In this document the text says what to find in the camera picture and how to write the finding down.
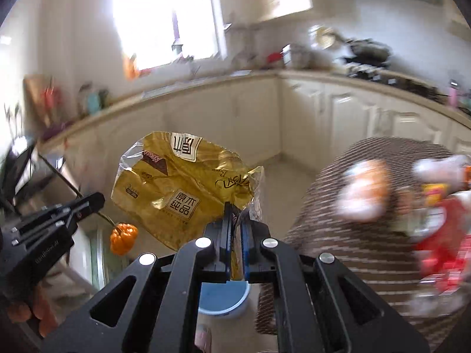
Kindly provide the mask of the person's left hand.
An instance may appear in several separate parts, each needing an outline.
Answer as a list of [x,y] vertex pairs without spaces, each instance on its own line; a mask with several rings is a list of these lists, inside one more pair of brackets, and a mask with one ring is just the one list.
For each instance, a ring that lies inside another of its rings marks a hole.
[[32,316],[36,317],[39,320],[38,330],[41,337],[46,337],[58,327],[57,318],[40,285],[35,288],[30,305],[21,301],[14,302],[7,308],[7,315],[14,323],[24,323]]

